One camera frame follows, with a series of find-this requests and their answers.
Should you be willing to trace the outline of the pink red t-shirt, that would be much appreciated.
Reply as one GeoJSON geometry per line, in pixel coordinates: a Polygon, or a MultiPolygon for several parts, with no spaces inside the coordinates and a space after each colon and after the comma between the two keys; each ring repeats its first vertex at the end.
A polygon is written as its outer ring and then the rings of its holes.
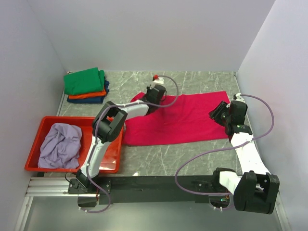
{"type": "Polygon", "coordinates": [[[225,139],[224,127],[209,117],[222,101],[229,102],[225,91],[167,96],[162,107],[146,116],[125,122],[123,143],[128,146],[153,146],[225,139]]]}

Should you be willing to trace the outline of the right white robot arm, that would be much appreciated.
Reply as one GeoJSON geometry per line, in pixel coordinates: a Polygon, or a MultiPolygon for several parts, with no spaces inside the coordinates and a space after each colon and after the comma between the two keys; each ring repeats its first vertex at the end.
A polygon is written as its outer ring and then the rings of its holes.
{"type": "Polygon", "coordinates": [[[247,109],[244,101],[233,100],[230,103],[222,101],[209,112],[210,119],[225,128],[242,169],[242,175],[238,176],[232,170],[218,168],[211,186],[217,192],[227,189],[238,211],[271,214],[280,181],[263,164],[251,128],[244,123],[247,109]]]}

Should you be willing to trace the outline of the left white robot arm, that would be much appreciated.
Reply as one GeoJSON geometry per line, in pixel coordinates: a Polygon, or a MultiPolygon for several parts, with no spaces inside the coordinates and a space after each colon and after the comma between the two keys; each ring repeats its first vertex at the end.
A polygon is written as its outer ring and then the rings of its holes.
{"type": "Polygon", "coordinates": [[[94,178],[99,174],[100,163],[108,146],[120,134],[126,120],[146,116],[154,112],[166,88],[162,85],[149,86],[146,94],[140,99],[127,104],[107,102],[92,123],[92,141],[86,160],[76,174],[78,187],[84,193],[96,189],[94,178]]]}

